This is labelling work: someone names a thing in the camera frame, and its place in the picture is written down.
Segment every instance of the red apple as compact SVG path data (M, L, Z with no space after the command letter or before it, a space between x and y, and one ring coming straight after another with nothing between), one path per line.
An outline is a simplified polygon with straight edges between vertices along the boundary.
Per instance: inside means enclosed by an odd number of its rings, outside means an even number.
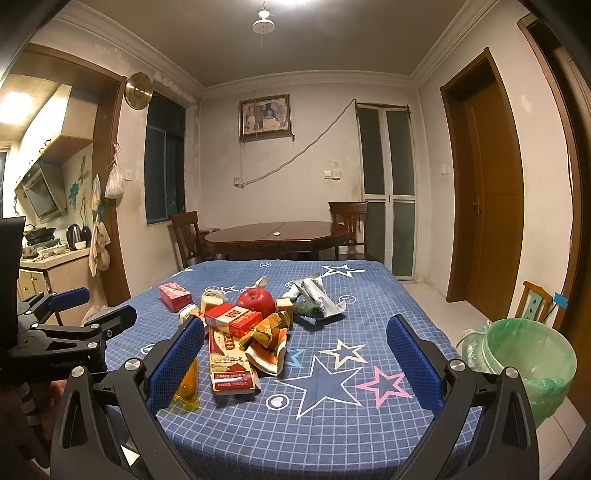
M275 300L263 288L249 288L242 293L236 305L254 312L261 312L263 320L271 313L275 313Z

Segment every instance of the blue checkered bedsheet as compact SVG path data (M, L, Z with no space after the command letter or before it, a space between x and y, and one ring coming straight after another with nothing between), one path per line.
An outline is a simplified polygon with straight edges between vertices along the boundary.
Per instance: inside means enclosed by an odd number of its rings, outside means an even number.
M222 290L230 302L257 278L269 278L274 297L290 281L319 272L328 295L345 300L336 322L296 318L279 378L261 376L255 395L211 392L209 352L199 354L199 404L193 413L170 407L158 419L201 479L387 479L404 463L433 419L423 410L388 348L385 328L401 313L425 340L451 359L457 353L417 303L381 264L370 261L210 261L165 282L190 290ZM158 298L158 286L127 303L138 319L108 342L109 369L142 358L171 337L175 313ZM478 418L470 412L456 451L466 448Z

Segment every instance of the kitchen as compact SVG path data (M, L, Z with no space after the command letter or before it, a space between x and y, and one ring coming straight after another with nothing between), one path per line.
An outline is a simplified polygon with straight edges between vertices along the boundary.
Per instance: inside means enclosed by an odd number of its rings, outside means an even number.
M88 288L90 302L62 312L64 325L107 304L100 272L89 268L96 112L87 93L45 79L11 74L0 89L1 213L27 218L17 294Z

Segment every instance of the pink star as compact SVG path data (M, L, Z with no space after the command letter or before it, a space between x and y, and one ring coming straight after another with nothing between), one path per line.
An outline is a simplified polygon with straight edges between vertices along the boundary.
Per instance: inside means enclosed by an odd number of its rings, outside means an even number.
M398 386L398 384L404 378L403 373L399 373L396 375L386 375L378 367L374 367L374 373L375 373L374 380L372 380L371 382L362 383L360 385L355 385L355 388L361 388L363 390L373 391L375 394L375 406L376 407L381 407L382 403L384 403L386 401L386 399L388 397L390 397L391 395L393 395L394 397L405 397L405 398L412 398L413 397L412 395L406 393L401 387ZM395 379L396 381L392 384L392 386L396 390L386 390L386 392L382 396L380 396L380 393L379 393L380 377L385 378L386 380L394 380Z

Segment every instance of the trash bin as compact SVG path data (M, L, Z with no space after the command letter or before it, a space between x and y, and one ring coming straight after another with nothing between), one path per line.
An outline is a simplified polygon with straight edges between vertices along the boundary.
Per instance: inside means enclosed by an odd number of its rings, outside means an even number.
M464 338L462 359L477 372L519 370L536 428L560 407L577 369L566 338L543 323L525 319L481 326Z

